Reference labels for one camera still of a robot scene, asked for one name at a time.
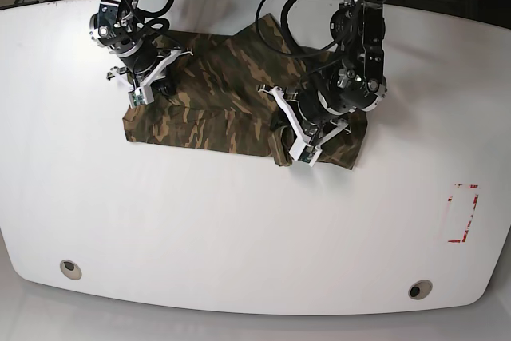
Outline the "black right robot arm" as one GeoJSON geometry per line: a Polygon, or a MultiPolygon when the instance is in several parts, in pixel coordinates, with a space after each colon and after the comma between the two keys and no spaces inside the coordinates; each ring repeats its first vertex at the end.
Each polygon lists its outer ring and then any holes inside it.
{"type": "Polygon", "coordinates": [[[91,17],[91,39],[115,55],[122,66],[108,70],[106,79],[126,88],[132,108],[154,102],[155,94],[176,93],[171,65],[190,54],[169,33],[165,15],[175,0],[167,0],[157,11],[143,10],[140,0],[100,0],[91,17]]]}

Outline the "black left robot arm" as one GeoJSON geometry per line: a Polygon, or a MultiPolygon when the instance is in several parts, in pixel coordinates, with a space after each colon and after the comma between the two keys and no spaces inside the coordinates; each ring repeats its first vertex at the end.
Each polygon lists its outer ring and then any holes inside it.
{"type": "Polygon", "coordinates": [[[341,0],[330,19],[331,43],[315,50],[305,50],[291,33],[289,13],[297,1],[287,0],[280,14],[287,51],[272,52],[301,60],[306,71],[293,87],[258,88],[278,105],[271,155],[282,166],[324,162],[352,169],[366,136],[366,115],[387,93],[383,0],[341,0]]]}

